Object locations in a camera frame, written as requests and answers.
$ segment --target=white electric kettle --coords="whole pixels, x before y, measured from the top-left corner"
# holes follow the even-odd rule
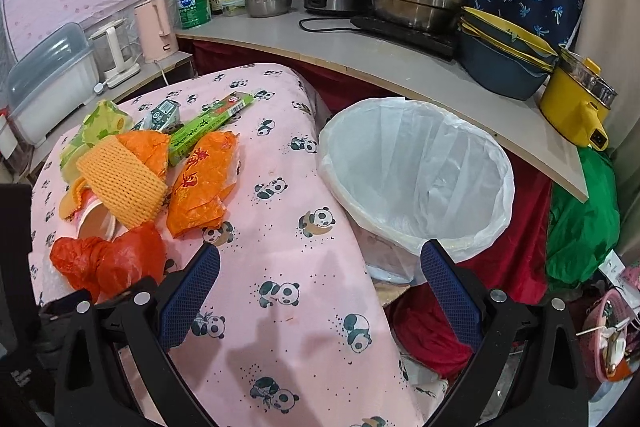
[[[94,43],[104,83],[109,87],[117,86],[140,71],[140,65],[131,51],[125,20],[118,19],[105,24],[89,37]]]

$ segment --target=yellow plate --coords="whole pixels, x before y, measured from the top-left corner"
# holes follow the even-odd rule
[[[520,39],[541,57],[558,57],[558,54],[548,44],[548,42],[545,41],[545,39],[542,39],[539,36],[526,31],[526,29],[521,28],[516,24],[513,24],[508,20],[503,19],[502,17],[477,10],[469,6],[463,6],[462,9],[472,17],[480,19],[482,22],[488,24],[489,26],[493,26],[497,30],[506,33],[508,36],[510,36],[511,41],[514,41],[516,38]]]
[[[513,48],[510,48],[503,42],[497,41],[493,37],[487,35],[484,32],[481,32],[478,28],[473,27],[471,24],[467,22],[461,21],[460,26],[462,27],[463,32],[468,33],[469,35],[472,35],[478,39],[482,39],[485,42],[488,42],[495,48],[498,48],[499,50],[504,51],[506,54],[511,55],[512,57],[516,57],[516,58],[519,58],[520,60],[524,60],[525,62],[528,62],[533,66],[539,67],[541,70],[548,71],[549,73],[551,73],[551,71],[554,70],[553,66],[550,66],[546,62],[543,62],[539,58],[532,57],[531,55],[527,55],[526,53],[522,53],[518,50],[514,50]]]

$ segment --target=metal rivet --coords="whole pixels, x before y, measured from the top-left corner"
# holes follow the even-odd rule
[[[551,305],[559,312],[564,310],[564,301],[558,297],[551,299]]]
[[[89,311],[90,307],[91,307],[91,304],[89,303],[89,301],[78,302],[78,306],[76,306],[76,311],[78,313],[86,313],[87,311]]]
[[[489,293],[492,301],[505,302],[507,300],[507,294],[502,290],[491,290]]]
[[[140,292],[136,294],[135,297],[133,297],[133,302],[135,302],[138,306],[142,306],[143,304],[148,303],[149,299],[151,299],[151,295],[149,295],[149,292]]]

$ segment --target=trash can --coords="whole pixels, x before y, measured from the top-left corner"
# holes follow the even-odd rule
[[[431,103],[355,103],[327,123],[318,152],[319,173],[356,224],[374,279],[424,283],[425,241],[439,240],[460,263],[490,247],[511,220],[513,171],[504,150]]]

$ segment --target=pink electric kettle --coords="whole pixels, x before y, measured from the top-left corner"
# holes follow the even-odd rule
[[[133,10],[140,46],[147,64],[178,51],[178,41],[169,22],[165,0],[148,0]]]

